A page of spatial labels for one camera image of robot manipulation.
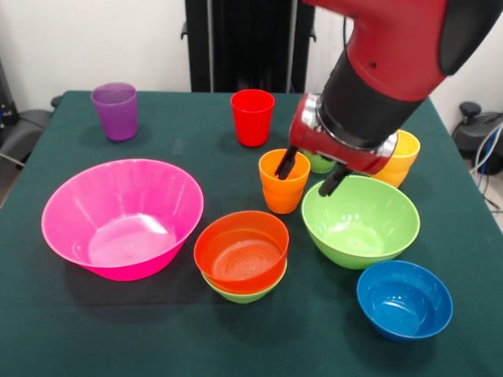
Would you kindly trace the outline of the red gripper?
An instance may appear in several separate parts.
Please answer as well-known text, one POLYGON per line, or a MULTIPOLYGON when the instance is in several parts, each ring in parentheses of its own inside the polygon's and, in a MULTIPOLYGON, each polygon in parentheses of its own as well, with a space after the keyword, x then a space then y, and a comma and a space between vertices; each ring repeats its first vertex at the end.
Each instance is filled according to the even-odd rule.
POLYGON ((393 156, 398 144, 398 132, 395 131, 376 148, 362 149, 350 146, 331 135, 318 116, 320 96, 306 93, 302 96, 289 131, 289 144, 274 172, 279 180, 290 177, 296 164, 299 149, 324 156, 342 163, 323 181, 318 193, 320 196, 331 196, 351 170, 374 175, 382 171, 393 156))

